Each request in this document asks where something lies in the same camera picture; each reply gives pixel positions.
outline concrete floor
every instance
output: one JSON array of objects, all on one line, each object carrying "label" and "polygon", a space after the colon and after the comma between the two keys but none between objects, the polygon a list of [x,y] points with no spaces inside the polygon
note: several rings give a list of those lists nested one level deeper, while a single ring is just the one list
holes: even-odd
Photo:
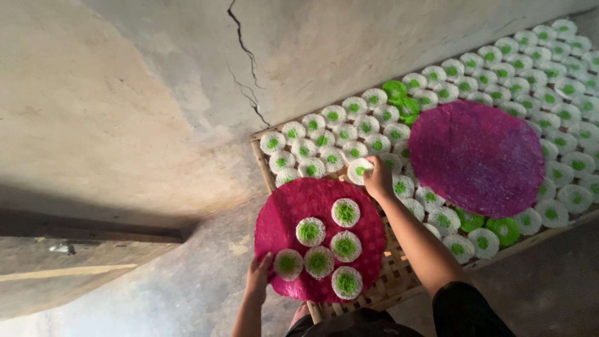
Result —
[{"label": "concrete floor", "polygon": [[[9,337],[227,336],[265,201],[214,215],[181,247],[67,305],[2,321],[0,331]],[[572,229],[477,271],[474,282],[519,336],[591,336],[599,331],[596,237],[596,225]],[[269,287],[263,336],[284,335],[299,304]],[[435,335],[426,295],[390,312],[397,322]]]}]

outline concrete wall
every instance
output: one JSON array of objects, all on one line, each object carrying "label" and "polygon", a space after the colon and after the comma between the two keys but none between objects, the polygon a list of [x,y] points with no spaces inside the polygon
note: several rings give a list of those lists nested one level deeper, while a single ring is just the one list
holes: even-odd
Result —
[{"label": "concrete wall", "polygon": [[180,227],[266,193],[250,133],[597,4],[2,0],[0,206]]}]

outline pink rice paper sheet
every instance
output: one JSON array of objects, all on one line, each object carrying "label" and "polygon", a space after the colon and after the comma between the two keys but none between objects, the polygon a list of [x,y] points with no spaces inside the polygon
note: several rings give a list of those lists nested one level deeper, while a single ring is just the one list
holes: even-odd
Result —
[{"label": "pink rice paper sheet", "polygon": [[[331,216],[332,205],[341,198],[350,198],[360,207],[360,219],[356,225],[343,228]],[[258,214],[254,230],[254,253],[262,258],[268,251],[276,254],[291,248],[302,257],[308,251],[295,236],[295,227],[304,218],[320,219],[326,228],[326,238],[320,244],[330,248],[332,237],[344,230],[356,234],[362,243],[362,254],[351,263],[335,259],[335,270],[340,266],[355,268],[362,275],[364,290],[370,288],[379,277],[381,258],[385,250],[383,221],[369,196],[356,186],[337,180],[300,178],[274,190]],[[297,279],[286,282],[276,276],[271,266],[270,281],[274,291],[297,300],[338,303],[351,302],[337,297],[332,289],[332,273],[317,281],[304,269]]]},{"label": "pink rice paper sheet", "polygon": [[408,148],[421,185],[491,218],[530,207],[543,183],[544,157],[535,132],[525,121],[477,102],[425,111]]}]

